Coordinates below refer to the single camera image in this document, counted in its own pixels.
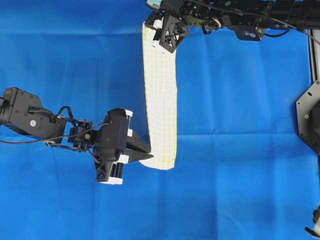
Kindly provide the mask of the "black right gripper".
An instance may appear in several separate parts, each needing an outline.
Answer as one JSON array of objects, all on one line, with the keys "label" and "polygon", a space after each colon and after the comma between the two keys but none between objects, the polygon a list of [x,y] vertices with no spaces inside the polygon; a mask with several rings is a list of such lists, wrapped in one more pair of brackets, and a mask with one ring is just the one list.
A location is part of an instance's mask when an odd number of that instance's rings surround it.
[{"label": "black right gripper", "polygon": [[169,53],[177,47],[190,33],[186,21],[180,15],[183,5],[181,0],[147,0],[146,6],[152,9],[144,26],[155,31],[153,41]]}]

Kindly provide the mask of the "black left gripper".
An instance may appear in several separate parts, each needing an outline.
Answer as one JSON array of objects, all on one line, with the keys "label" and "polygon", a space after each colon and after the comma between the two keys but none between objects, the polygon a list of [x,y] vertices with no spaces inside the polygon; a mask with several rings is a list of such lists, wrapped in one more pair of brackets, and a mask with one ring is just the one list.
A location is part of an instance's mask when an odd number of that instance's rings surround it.
[{"label": "black left gripper", "polygon": [[134,130],[129,129],[133,112],[115,108],[107,112],[97,131],[96,181],[100,184],[121,185],[124,164],[151,159],[151,147]]}]

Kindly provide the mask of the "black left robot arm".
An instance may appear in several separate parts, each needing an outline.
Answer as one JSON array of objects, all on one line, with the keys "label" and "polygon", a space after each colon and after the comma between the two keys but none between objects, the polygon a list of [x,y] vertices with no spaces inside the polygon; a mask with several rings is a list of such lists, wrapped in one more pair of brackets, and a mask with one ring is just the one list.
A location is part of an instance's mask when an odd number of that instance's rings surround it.
[{"label": "black left robot arm", "polygon": [[65,105],[57,114],[43,107],[37,95],[17,87],[4,90],[0,98],[0,124],[19,135],[44,142],[51,148],[89,152],[94,160],[96,181],[121,185],[124,165],[153,158],[151,146],[130,128],[133,112],[114,108],[102,123],[73,117]]}]

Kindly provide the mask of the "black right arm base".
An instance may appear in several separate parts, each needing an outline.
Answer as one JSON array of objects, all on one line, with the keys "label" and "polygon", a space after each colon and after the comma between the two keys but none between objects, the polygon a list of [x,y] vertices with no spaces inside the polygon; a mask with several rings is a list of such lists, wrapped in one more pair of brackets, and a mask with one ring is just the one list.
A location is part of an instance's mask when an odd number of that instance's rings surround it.
[{"label": "black right arm base", "polygon": [[320,156],[320,81],[316,80],[295,105],[298,136]]}]

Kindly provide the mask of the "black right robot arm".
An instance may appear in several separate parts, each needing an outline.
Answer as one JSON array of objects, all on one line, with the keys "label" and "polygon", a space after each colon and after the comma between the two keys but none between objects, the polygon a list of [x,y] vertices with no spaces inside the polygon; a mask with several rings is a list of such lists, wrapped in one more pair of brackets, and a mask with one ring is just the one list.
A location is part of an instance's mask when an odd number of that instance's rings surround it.
[{"label": "black right robot arm", "polygon": [[173,53],[189,35],[200,28],[204,35],[223,28],[234,31],[242,41],[259,42],[277,30],[279,38],[291,30],[308,36],[320,28],[318,0],[148,0],[152,13],[144,26],[155,32],[153,39]]}]

